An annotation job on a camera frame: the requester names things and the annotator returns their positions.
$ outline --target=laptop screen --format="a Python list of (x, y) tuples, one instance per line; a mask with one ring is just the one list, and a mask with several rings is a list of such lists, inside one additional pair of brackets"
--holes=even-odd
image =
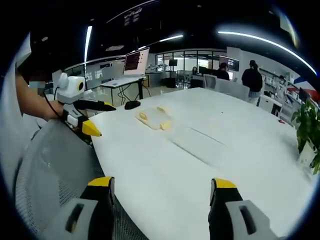
[(123, 75), (144, 76), (148, 61), (149, 48), (129, 53), (125, 56)]

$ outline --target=laptop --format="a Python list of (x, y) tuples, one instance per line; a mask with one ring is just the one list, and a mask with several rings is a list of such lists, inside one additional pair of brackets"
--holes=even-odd
[(149, 55), (149, 47), (134, 51), (125, 56), (123, 76), (115, 78), (115, 81), (122, 79), (142, 79), (146, 75), (146, 67)]

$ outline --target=computer mouse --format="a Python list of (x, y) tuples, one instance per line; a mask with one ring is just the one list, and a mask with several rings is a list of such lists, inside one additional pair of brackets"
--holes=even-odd
[(124, 109), (125, 110), (130, 110), (130, 109), (134, 109), (136, 107), (139, 107), (141, 105), (141, 102), (139, 101), (128, 101), (125, 105), (124, 105)]

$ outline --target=potted plant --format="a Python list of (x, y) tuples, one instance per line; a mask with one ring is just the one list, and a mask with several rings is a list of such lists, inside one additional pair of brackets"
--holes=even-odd
[(314, 168), (313, 174), (317, 174), (320, 169), (320, 112), (308, 100), (292, 115), (291, 121), (294, 120), (299, 124), (296, 131), (299, 159), (309, 162)]

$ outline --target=hand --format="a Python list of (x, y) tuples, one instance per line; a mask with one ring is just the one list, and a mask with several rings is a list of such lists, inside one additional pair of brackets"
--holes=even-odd
[[(47, 104), (47, 108), (44, 111), (43, 119), (46, 121), (49, 121), (50, 119), (57, 119), (58, 118), (57, 114), (54, 111), (52, 111), (48, 103), (46, 104)], [(53, 109), (59, 114), (59, 116), (62, 116), (62, 113), (64, 111), (64, 106), (60, 104), (57, 100), (50, 101), (50, 104), (53, 107)]]

